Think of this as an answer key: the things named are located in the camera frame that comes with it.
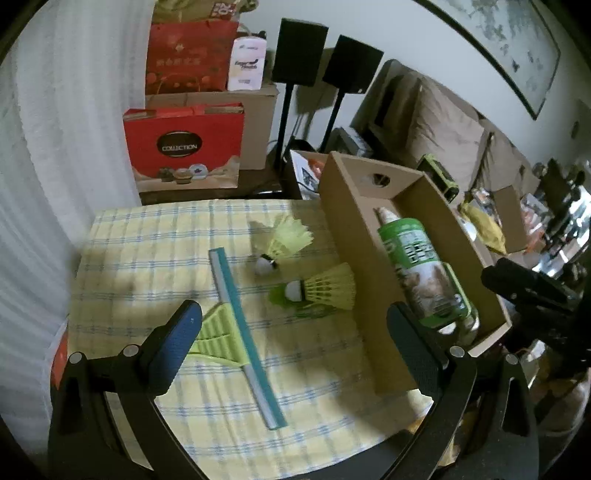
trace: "spray can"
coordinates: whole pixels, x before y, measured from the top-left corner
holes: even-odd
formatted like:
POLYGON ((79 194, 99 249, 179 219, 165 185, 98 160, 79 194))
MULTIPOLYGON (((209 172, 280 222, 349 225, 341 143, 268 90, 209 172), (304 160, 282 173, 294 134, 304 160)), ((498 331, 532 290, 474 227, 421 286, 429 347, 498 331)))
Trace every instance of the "spray can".
MULTIPOLYGON (((473 320, 475 310, 450 265, 441 262, 423 224, 414 218, 400 218, 384 207, 377 214, 382 223, 378 229, 380 238, 421 323, 442 329, 454 322, 463 325, 468 318, 473 320)), ((452 330, 459 333, 461 329, 452 330)))

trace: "red gift bag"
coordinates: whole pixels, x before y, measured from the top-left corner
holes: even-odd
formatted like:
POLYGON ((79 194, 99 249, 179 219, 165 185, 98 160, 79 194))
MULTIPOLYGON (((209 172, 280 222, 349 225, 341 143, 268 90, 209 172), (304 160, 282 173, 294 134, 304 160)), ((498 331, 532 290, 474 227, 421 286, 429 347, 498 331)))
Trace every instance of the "red gift bag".
POLYGON ((133 109, 123 125, 138 191, 238 186, 241 103, 133 109))
POLYGON ((225 91, 237 30, 225 20, 152 25, 146 94, 225 91))

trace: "speaker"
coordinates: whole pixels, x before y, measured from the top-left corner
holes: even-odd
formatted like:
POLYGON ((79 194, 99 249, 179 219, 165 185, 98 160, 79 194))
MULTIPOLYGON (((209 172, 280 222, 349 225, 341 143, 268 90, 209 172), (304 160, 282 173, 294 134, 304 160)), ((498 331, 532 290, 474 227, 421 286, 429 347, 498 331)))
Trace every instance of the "speaker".
POLYGON ((383 56, 383 51, 341 35, 323 80, 345 93, 365 93, 383 56))
POLYGON ((273 82, 312 87, 329 28, 302 20, 281 20, 273 82))

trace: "yellow plaid tablecloth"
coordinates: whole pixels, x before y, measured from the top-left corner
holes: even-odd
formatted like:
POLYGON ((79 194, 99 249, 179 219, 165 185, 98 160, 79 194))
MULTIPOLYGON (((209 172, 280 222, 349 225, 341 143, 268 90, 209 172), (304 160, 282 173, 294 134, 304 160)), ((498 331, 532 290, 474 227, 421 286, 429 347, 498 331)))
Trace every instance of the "yellow plaid tablecloth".
MULTIPOLYGON (((268 301, 273 286, 339 263, 317 201, 210 200, 102 213, 77 273, 70 352, 97 358, 140 344, 185 299, 198 301, 207 313, 217 303, 208 252, 218 247, 226 250, 288 426, 267 430, 240 369, 188 356, 156 402, 212 480, 285 478, 324 468, 376 445, 428 410, 430 399, 418 391, 384 398, 373 393, 351 312, 312 310, 303 316, 268 301), (256 245, 282 213, 301 219, 314 242, 282 263, 275 276, 258 278, 256 245)), ((135 459, 129 426, 121 429, 135 459)))

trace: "couch cushion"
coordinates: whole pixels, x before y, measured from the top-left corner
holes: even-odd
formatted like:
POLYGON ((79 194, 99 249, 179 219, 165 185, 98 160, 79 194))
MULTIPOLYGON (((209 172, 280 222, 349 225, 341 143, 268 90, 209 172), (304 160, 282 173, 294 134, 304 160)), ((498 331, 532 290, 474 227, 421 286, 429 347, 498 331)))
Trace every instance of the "couch cushion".
POLYGON ((413 120, 414 107, 417 102, 417 95, 422 80, 433 82, 462 112, 473 120, 478 121, 479 119, 477 111, 467 101, 462 100, 450 89, 435 82, 433 79, 411 70, 410 72, 406 72, 398 81, 392 102, 384 117, 383 126, 388 131, 394 148, 404 148, 406 145, 408 129, 413 120))
POLYGON ((434 154, 460 187, 459 204, 473 183, 484 128, 460 110, 432 80, 424 79, 408 132, 407 151, 415 162, 434 154))
POLYGON ((513 185, 520 196, 534 193, 540 181, 530 163, 509 139, 487 119, 480 124, 491 132, 476 185, 490 192, 513 185))
POLYGON ((408 138, 408 129, 413 120, 414 105, 421 86, 421 76, 408 72, 398 82, 394 97, 384 117, 384 128, 394 148, 403 148, 408 138))

